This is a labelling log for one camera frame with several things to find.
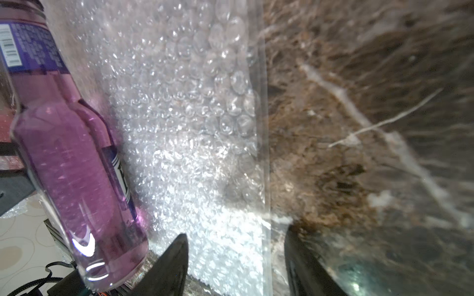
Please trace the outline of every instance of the bottle label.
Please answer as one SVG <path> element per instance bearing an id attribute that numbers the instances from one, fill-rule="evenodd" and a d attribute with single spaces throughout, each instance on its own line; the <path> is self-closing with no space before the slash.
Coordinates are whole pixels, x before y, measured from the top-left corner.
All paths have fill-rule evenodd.
<path id="1" fill-rule="evenodd" d="M 115 146 L 109 146 L 102 148 L 102 152 L 104 153 L 106 161 L 109 161 L 107 167 L 108 170 L 111 171 L 109 172 L 109 175 L 113 178 L 114 186 L 117 188 L 120 195 L 123 196 L 122 198 L 125 199 L 125 203 L 121 206 L 122 210 L 130 210 L 133 219 L 136 219 L 137 210 L 133 203 L 130 188 L 125 180 L 125 174 L 123 172 L 122 164 L 120 163 L 120 158 L 117 154 L 117 149 Z"/>
<path id="2" fill-rule="evenodd" d="M 22 22 L 0 23 L 0 49 L 10 73 L 69 71 L 48 29 Z"/>
<path id="3" fill-rule="evenodd" d="M 125 196 L 125 200 L 128 203 L 130 200 L 130 190 L 128 189 L 127 181 L 125 181 L 125 174 L 123 173 L 122 164 L 120 163 L 118 154 L 116 154 L 114 159 L 112 160 L 112 165 L 114 167 L 115 174 L 117 175 L 118 182 L 120 183 L 120 187 L 122 188 L 123 194 Z"/>

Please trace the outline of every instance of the barcode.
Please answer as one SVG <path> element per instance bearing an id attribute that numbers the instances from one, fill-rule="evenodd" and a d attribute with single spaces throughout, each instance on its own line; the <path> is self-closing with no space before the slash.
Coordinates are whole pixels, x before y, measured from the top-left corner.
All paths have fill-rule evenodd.
<path id="1" fill-rule="evenodd" d="M 11 34 L 10 25 L 0 25 L 0 48 L 3 53 L 3 57 L 7 62 L 7 67 L 21 66 L 20 55 L 18 54 L 17 45 Z"/>

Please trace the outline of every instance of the nutrition label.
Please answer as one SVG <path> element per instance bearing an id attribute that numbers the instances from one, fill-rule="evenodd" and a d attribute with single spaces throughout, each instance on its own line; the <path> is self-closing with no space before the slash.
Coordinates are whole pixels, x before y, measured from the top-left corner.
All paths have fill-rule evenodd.
<path id="1" fill-rule="evenodd" d="M 0 49 L 10 73 L 68 73 L 51 33 L 43 27 L 20 22 L 0 24 Z"/>

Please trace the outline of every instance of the purple liquid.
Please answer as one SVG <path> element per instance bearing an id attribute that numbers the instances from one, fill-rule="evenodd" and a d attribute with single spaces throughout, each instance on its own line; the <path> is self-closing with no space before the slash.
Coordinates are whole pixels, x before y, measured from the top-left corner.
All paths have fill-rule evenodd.
<path id="1" fill-rule="evenodd" d="M 2 7 L 2 20 L 47 28 L 28 9 Z M 87 288 L 113 289 L 141 266 L 148 240 L 107 126 L 82 100 L 67 70 L 15 72 L 9 66 L 9 72 L 20 107 L 11 128 L 20 156 L 53 205 Z"/>

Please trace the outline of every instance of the bubble wrap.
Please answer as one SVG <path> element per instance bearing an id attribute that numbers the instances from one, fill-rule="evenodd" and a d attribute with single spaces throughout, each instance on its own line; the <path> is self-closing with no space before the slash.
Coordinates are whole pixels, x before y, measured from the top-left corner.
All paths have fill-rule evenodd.
<path id="1" fill-rule="evenodd" d="M 110 97 L 151 250 L 159 255 L 187 233 L 189 274 L 237 296 L 271 293 L 266 85 L 255 2 L 55 3 Z"/>

